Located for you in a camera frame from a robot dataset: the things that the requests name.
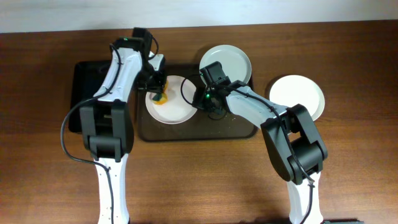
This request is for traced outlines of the green yellow sponge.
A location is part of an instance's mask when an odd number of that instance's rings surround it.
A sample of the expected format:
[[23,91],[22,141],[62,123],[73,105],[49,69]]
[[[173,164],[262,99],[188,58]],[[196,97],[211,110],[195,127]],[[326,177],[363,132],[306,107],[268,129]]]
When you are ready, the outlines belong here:
[[167,88],[168,88],[169,82],[166,81],[163,92],[162,93],[157,93],[153,98],[152,102],[156,105],[162,105],[168,101],[168,96],[166,94]]

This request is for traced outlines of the pink plate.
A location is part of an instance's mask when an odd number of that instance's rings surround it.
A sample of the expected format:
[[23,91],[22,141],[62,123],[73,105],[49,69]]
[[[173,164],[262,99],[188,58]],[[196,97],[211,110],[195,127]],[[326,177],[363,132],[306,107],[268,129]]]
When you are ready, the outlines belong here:
[[180,87],[184,79],[177,75],[167,77],[169,85],[165,94],[168,100],[162,105],[157,105],[152,101],[155,93],[146,93],[146,108],[155,120],[164,124],[180,124],[188,121],[197,112],[197,109],[189,105],[182,97]]

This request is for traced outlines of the pale green plate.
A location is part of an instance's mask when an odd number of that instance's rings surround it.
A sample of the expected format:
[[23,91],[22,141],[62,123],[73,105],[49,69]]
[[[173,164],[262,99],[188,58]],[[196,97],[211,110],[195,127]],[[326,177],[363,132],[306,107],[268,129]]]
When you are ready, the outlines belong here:
[[217,45],[208,50],[200,60],[199,68],[220,62],[222,69],[231,82],[236,80],[249,83],[252,66],[249,57],[233,45]]

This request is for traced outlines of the white plate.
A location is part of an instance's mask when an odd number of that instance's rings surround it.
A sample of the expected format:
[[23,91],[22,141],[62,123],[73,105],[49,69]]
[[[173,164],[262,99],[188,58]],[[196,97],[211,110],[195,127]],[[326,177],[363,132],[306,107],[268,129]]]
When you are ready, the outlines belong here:
[[316,121],[325,108],[325,97],[321,88],[311,79],[301,75],[279,78],[269,92],[269,100],[278,105],[293,107],[300,104]]

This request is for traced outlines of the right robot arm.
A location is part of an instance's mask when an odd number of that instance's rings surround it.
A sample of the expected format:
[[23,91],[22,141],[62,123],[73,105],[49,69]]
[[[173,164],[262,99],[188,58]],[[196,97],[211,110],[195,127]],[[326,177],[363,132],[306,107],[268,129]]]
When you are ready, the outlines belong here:
[[328,152],[308,110],[278,105],[246,83],[232,82],[218,61],[199,74],[205,86],[195,91],[192,106],[209,113],[224,110],[261,129],[271,164],[287,183],[290,222],[323,223],[318,185]]

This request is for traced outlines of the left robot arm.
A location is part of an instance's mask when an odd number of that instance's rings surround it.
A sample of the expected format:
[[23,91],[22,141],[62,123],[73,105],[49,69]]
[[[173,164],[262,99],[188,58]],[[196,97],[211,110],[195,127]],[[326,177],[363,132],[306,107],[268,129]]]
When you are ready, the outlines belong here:
[[99,183],[99,223],[129,223],[126,164],[134,143],[128,101],[133,90],[163,93],[164,56],[151,51],[153,35],[134,28],[131,37],[111,44],[106,76],[90,102],[79,108],[83,144],[95,164]]

